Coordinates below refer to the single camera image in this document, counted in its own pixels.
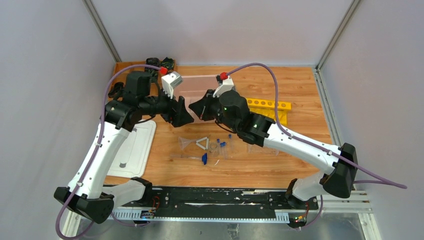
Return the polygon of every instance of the wooden tabletop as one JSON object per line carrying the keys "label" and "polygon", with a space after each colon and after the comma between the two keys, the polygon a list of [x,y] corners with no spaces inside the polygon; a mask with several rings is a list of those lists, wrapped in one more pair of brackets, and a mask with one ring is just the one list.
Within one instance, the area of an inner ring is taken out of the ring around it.
{"label": "wooden tabletop", "polygon": [[[115,73],[142,62],[119,62]],[[176,66],[182,76],[217,75],[233,70],[233,66]],[[292,110],[287,114],[288,127],[300,134],[324,143],[331,143],[320,97],[312,69],[309,67],[271,67],[278,80],[279,101],[290,102]],[[116,82],[125,82],[121,74]],[[231,75],[237,91],[245,98],[273,100],[274,82],[262,67],[248,67]],[[152,85],[151,93],[156,94]],[[229,188],[287,188],[294,178],[304,178],[318,171],[317,168],[287,153],[277,156],[270,153],[248,153],[247,144],[233,137],[234,152],[228,148],[229,158],[210,157],[207,165],[200,160],[174,158],[170,154],[201,156],[205,151],[191,143],[180,150],[178,137],[196,139],[208,136],[228,140],[228,132],[214,123],[187,124],[174,128],[159,115],[154,118],[156,133],[148,157],[143,179],[155,186],[229,187]],[[127,178],[107,176],[106,184],[122,184]]]}

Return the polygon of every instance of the funnel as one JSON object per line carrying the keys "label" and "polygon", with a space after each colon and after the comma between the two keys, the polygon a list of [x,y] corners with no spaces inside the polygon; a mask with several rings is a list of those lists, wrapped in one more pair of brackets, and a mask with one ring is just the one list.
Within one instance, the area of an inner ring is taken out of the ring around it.
{"label": "funnel", "polygon": [[179,143],[179,148],[181,148],[181,150],[185,149],[190,143],[195,143],[197,140],[199,140],[200,138],[196,138],[196,139],[187,139],[184,137],[178,137],[178,143]]}

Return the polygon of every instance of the robotic arm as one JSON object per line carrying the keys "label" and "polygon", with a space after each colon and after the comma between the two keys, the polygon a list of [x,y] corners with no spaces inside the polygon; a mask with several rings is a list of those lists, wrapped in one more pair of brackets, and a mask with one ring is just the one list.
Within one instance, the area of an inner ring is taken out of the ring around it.
{"label": "robotic arm", "polygon": [[[315,141],[286,129],[283,133],[273,119],[250,112],[247,101],[233,90],[231,77],[216,77],[220,86],[210,89],[202,99],[189,105],[189,108],[204,121],[215,120],[224,124],[239,138],[249,144],[284,151],[320,169],[320,172],[304,179],[291,181],[287,192],[287,202],[294,208],[304,205],[312,197],[329,193],[339,198],[348,198],[351,193],[357,169],[331,154],[292,138],[293,135],[306,139],[316,145],[357,163],[355,147],[345,143],[342,147]],[[177,72],[162,77],[162,90],[158,96],[150,95],[151,75],[147,72],[133,71],[128,74],[126,84],[115,99],[105,106],[104,134],[100,136],[100,125],[96,138],[88,151],[80,169],[67,187],[58,187],[55,199],[64,204],[71,192],[79,188],[72,197],[68,209],[100,224],[112,210],[131,201],[141,204],[148,202],[152,195],[152,184],[142,178],[131,178],[127,183],[103,187],[106,174],[118,149],[133,130],[142,116],[161,117],[174,127],[192,123],[194,119],[186,110],[185,99],[174,97],[174,89],[183,81]],[[86,169],[97,138],[103,138],[95,159],[89,168],[84,182],[79,182],[80,174]]]}

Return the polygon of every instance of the yellow rack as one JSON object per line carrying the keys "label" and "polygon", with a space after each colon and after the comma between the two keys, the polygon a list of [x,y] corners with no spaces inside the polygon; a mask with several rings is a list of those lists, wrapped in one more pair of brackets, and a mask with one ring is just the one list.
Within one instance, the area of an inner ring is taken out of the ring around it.
{"label": "yellow rack", "polygon": [[[274,119],[274,121],[276,120],[274,111],[275,101],[258,98],[246,98],[246,100],[251,112],[265,115]],[[278,101],[277,108],[279,122],[282,125],[287,126],[287,112],[292,110],[292,104],[290,102]]]}

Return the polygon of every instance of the gray floor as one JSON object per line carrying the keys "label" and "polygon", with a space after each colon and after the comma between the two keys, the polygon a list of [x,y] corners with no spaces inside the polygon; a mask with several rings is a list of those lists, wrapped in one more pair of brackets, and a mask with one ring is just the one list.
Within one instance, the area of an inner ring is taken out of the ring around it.
{"label": "gray floor", "polygon": [[[310,213],[310,220],[315,217]],[[81,221],[80,229],[87,227]],[[286,224],[221,222],[151,222],[144,227],[128,227],[108,220],[94,225],[85,240],[365,240],[355,213],[325,213],[314,225],[297,232]]]}

